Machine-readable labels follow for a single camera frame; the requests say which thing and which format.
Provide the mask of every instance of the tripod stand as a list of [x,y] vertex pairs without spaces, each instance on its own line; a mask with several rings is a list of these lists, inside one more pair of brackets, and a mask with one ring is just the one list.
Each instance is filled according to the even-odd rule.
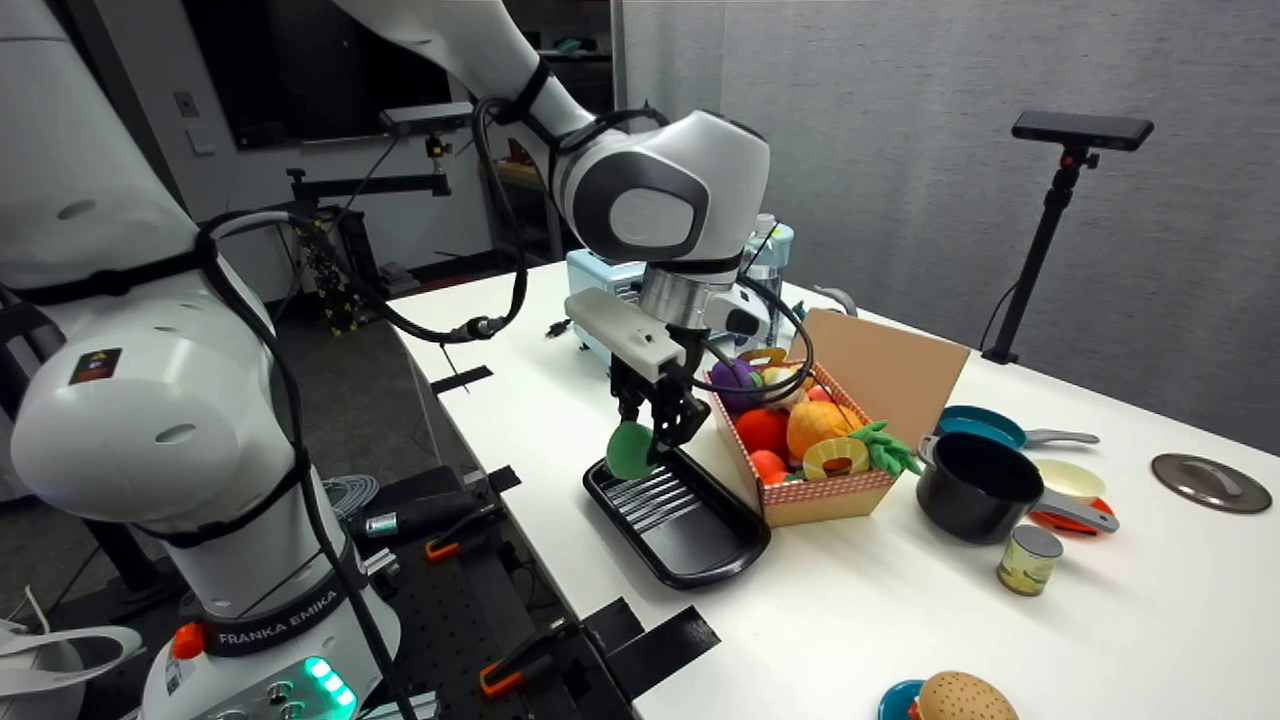
[[1022,270],[1014,275],[1014,287],[1010,287],[1009,312],[998,321],[995,343],[985,347],[986,360],[995,360],[995,363],[1010,363],[1014,360],[1014,351],[1010,351],[1014,328],[1019,328],[1019,321],[1022,321],[1022,312],[1030,304],[1030,293],[1034,293],[1050,231],[1057,231],[1059,216],[1073,203],[1073,188],[1080,179],[1080,169],[1097,169],[1097,152],[1093,150],[1137,152],[1152,135],[1152,128],[1156,128],[1152,119],[1062,117],[1062,112],[1022,112],[1010,123],[1014,140],[1062,143],[1062,152],[1059,152],[1057,175],[1050,175],[1050,183],[1044,194],[1044,213],[1039,213],[1029,261],[1022,261]]

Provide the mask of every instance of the white table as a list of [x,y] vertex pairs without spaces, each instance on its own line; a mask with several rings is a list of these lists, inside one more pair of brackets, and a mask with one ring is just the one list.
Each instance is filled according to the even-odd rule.
[[[529,542],[581,618],[624,598],[653,629],[694,605],[718,650],[635,702],[655,720],[867,720],[897,681],[965,669],[998,684],[1030,720],[1280,715],[1280,511],[1225,516],[1161,487],[1156,451],[1199,451],[1254,479],[1280,460],[1197,431],[1062,379],[967,360],[951,403],[986,403],[1019,426],[1093,428],[1077,460],[1106,479],[1119,533],[1062,542],[1044,598],[995,584],[998,550],[934,533],[902,478],[867,519],[774,529],[772,550],[734,579],[671,593],[617,538],[581,478],[617,426],[604,363],[565,321],[565,263],[533,272],[524,318],[490,343],[451,347],[455,368],[490,377],[445,397],[482,470],[513,463],[502,491]],[[507,309],[507,275],[394,302],[432,328]],[[428,379],[446,377],[432,343],[405,339]],[[689,446],[738,495],[753,479],[728,458],[718,422]]]

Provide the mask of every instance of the pan handle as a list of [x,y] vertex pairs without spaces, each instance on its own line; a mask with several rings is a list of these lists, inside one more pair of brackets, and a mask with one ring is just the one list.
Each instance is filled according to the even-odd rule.
[[1093,431],[1062,431],[1062,428],[1029,428],[1029,431],[1022,431],[1022,447],[1039,447],[1039,446],[1100,446],[1100,438],[1093,438]]
[[1077,524],[1086,524],[1097,533],[1115,533],[1119,519],[1113,511],[1097,511],[1062,491],[1044,487],[1039,500],[1030,505],[1030,511],[1050,511],[1050,516],[1067,516]]

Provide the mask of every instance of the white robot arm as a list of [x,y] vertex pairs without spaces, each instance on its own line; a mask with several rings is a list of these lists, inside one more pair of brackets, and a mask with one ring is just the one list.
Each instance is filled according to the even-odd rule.
[[567,229],[604,261],[646,261],[640,309],[604,293],[567,302],[601,335],[620,417],[653,403],[655,447],[692,439],[704,403],[692,368],[706,304],[732,293],[755,229],[766,143],[718,117],[692,112],[655,132],[617,132],[585,112],[529,48],[498,0],[334,0],[374,35],[451,74],[538,165]]

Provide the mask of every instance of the metal lid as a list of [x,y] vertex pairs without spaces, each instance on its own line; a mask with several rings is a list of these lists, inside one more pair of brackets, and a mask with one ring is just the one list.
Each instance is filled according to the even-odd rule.
[[1205,458],[1164,451],[1152,460],[1152,472],[1174,495],[1214,511],[1251,516],[1271,510],[1271,491],[1259,479]]

